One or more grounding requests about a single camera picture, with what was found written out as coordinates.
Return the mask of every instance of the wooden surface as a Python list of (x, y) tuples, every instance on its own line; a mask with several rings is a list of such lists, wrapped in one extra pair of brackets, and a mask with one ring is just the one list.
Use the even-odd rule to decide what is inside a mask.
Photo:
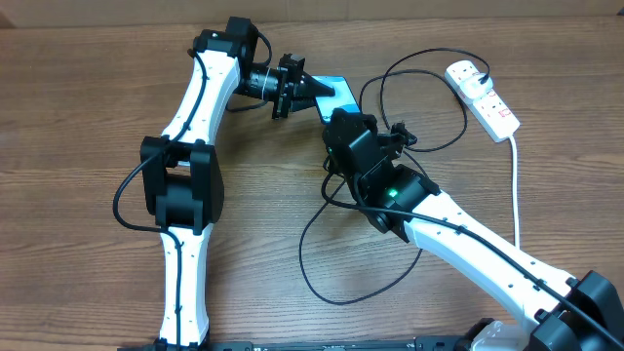
[[(112, 350), (150, 342), (163, 313), (159, 238), (123, 229), (110, 207), (145, 135), (178, 108), (191, 73), (185, 50), (206, 25), (0, 31), (0, 349)], [(354, 92), (396, 59), (430, 47), (486, 58), (496, 90), (523, 125), (523, 248), (582, 277), (596, 269), (624, 293), (624, 21), (622, 18), (462, 19), (270, 24), (274, 52), (306, 56), (306, 70), (344, 75)], [(258, 57), (265, 52), (260, 49)], [(452, 54), (404, 68), (444, 72)], [(377, 87), (365, 111), (378, 115)], [(447, 88), (392, 78), (392, 121), (420, 147), (461, 129)], [(236, 98), (238, 103), (245, 101)], [(453, 147), (417, 155), (457, 203), (512, 239), (510, 148), (470, 117)], [(335, 307), (305, 287), (299, 234), (322, 205), (325, 157), (313, 109), (271, 121), (270, 107), (226, 114), (217, 155), (225, 207), (210, 241), (213, 340), (396, 339), (464, 333), (508, 315), (429, 253), (378, 297)], [(339, 198), (347, 200), (346, 192)], [(122, 212), (151, 224), (140, 178)], [(346, 299), (391, 282), (416, 249), (381, 235), (361, 214), (330, 208), (306, 238), (317, 289)]]
[(621, 0), (0, 0), (17, 28), (227, 22), (615, 16)]

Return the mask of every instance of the power strip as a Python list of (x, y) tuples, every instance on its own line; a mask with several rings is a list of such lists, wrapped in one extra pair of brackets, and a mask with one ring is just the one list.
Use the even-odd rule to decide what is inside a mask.
[(457, 91), (466, 106), (477, 117), (489, 136), (496, 142), (509, 138), (520, 127), (520, 121), (494, 91), (491, 78), (482, 84), (485, 76), (474, 63), (461, 60), (445, 72), (447, 81)]

